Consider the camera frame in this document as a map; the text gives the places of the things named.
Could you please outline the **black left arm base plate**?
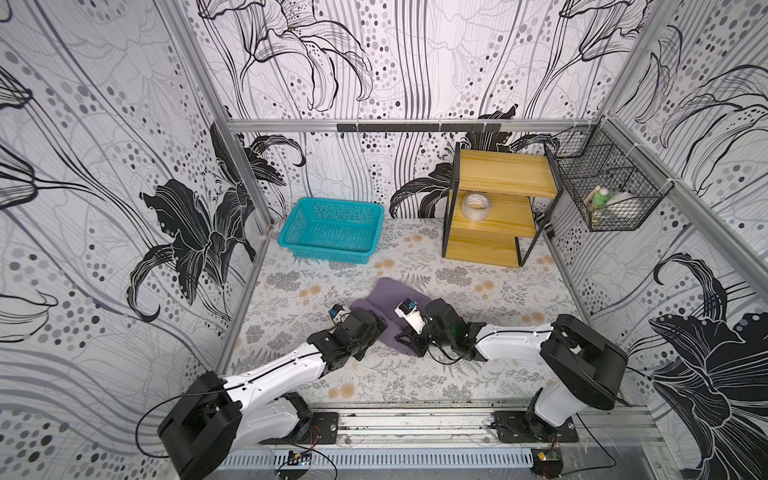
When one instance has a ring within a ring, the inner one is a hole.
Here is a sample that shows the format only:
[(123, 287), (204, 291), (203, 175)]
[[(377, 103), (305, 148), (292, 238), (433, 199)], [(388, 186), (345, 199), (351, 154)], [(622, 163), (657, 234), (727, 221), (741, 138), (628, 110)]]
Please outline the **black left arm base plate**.
[(311, 417), (300, 419), (297, 426), (286, 437), (280, 438), (278, 443), (333, 445), (337, 440), (338, 428), (337, 412), (316, 412)]

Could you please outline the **wooden black-framed shelf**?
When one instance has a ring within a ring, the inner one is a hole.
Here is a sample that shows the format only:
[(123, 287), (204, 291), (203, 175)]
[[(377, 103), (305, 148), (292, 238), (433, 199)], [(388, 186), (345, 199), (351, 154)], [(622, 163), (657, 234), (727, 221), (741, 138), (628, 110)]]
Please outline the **wooden black-framed shelf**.
[[(464, 196), (481, 193), (492, 201), (487, 219), (467, 220)], [(521, 268), (546, 222), (557, 196), (554, 175), (544, 155), (501, 153), (456, 147), (441, 254), (456, 261)]]

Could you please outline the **floral patterned tablecloth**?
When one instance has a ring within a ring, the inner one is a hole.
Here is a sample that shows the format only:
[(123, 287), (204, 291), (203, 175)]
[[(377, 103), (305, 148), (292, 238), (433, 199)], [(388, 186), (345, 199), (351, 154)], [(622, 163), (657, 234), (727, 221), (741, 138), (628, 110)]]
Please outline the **floral patterned tablecloth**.
[[(520, 269), (473, 264), (441, 255), (437, 219), (388, 220), (365, 264), (299, 259), (271, 242), (227, 365), (242, 373), (266, 364), (329, 327), (329, 309), (367, 296), (382, 278), (442, 298), (468, 321), (536, 326), (576, 305), (544, 243)], [(424, 358), (374, 345), (362, 361), (302, 386), (310, 403), (403, 403), (521, 399), (554, 382), (532, 361), (451, 364), (440, 351)]]

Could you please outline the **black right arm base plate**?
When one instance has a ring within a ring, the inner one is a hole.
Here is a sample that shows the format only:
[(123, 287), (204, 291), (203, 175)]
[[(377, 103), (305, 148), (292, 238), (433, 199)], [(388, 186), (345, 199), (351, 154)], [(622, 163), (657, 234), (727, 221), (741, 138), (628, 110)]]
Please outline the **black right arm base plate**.
[(492, 414), (490, 426), (496, 432), (498, 440), (505, 444), (538, 443), (557, 446), (579, 441), (571, 418), (562, 426), (552, 427), (536, 417), (528, 419), (525, 412), (502, 410)]

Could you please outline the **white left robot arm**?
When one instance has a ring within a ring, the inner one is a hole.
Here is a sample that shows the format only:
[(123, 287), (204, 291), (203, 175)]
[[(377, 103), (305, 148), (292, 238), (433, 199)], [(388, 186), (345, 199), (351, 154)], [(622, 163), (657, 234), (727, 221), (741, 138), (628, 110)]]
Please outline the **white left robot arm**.
[(312, 412), (296, 393), (304, 384), (361, 360), (386, 330), (374, 312), (356, 308), (288, 354), (245, 373), (199, 376), (157, 427), (181, 479), (203, 479), (232, 451), (264, 440), (302, 440)]

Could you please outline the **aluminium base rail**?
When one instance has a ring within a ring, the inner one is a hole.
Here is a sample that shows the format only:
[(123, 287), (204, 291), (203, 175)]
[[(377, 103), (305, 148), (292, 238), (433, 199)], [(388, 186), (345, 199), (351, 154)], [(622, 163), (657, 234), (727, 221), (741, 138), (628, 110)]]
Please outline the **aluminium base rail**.
[[(479, 402), (311, 403), (314, 412), (336, 412), (335, 448), (494, 448), (497, 411), (525, 410), (526, 399)], [(578, 445), (663, 446), (662, 434), (645, 407), (586, 409), (574, 419)]]

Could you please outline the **green white bottle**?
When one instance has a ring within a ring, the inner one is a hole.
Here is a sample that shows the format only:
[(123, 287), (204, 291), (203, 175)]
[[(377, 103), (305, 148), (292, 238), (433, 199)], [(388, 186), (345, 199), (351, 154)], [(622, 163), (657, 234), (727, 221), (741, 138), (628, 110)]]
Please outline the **green white bottle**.
[(607, 188), (596, 187), (589, 200), (589, 210), (591, 222), (593, 225), (601, 223), (608, 215), (607, 204), (611, 200), (612, 194)]

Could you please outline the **teal plastic basket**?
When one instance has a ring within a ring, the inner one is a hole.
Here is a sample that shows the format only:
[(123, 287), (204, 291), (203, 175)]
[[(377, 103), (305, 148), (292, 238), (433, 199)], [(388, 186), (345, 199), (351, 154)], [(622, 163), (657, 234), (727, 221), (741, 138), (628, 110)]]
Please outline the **teal plastic basket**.
[(305, 197), (286, 219), (278, 244), (299, 258), (365, 264), (384, 220), (377, 203)]

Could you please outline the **small black power module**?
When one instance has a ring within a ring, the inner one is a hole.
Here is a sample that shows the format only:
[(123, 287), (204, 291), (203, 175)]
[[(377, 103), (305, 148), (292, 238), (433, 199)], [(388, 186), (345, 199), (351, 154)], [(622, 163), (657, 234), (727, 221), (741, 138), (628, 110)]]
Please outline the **small black power module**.
[(531, 472), (544, 479), (558, 478), (563, 470), (563, 459), (559, 449), (533, 449)]

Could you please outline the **small green circuit board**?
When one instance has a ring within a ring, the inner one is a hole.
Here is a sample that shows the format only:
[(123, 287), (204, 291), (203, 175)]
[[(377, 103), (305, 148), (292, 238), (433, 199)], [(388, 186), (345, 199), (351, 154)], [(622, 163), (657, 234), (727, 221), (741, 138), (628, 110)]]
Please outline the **small green circuit board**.
[(313, 454), (311, 451), (290, 451), (286, 459), (286, 467), (308, 468), (312, 463)]

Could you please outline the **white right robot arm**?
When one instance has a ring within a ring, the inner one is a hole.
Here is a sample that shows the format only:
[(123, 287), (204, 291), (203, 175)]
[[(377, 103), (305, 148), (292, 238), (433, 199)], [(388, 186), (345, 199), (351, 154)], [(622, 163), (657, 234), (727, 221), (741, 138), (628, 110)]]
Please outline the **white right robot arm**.
[(550, 368), (556, 382), (540, 389), (522, 419), (522, 428), (535, 439), (548, 440), (556, 429), (581, 410), (608, 411), (618, 396), (628, 356), (613, 342), (569, 314), (538, 327), (502, 327), (467, 322), (442, 299), (424, 307), (406, 299), (394, 309), (405, 322), (395, 340), (422, 357), (432, 347), (451, 349), (443, 363), (525, 360)]

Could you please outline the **purple long pants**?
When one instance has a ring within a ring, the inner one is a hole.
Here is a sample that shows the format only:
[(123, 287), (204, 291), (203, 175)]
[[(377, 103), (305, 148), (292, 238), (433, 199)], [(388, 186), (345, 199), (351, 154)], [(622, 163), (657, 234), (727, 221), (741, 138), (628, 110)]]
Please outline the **purple long pants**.
[(395, 312), (396, 307), (406, 299), (414, 301), (418, 307), (425, 307), (431, 301), (427, 296), (405, 284), (391, 278), (380, 278), (371, 293), (367, 297), (355, 300), (350, 309), (363, 308), (383, 318), (387, 328), (379, 336), (379, 341), (401, 354), (416, 356), (411, 348), (395, 339), (406, 327), (409, 327), (409, 324)]

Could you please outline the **clear tape roll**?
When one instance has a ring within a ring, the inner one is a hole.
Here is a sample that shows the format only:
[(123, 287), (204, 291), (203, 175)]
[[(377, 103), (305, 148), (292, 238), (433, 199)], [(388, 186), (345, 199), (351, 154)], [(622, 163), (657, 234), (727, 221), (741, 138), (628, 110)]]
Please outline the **clear tape roll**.
[(492, 201), (481, 193), (469, 192), (461, 205), (462, 215), (469, 221), (480, 222), (487, 219), (492, 209)]

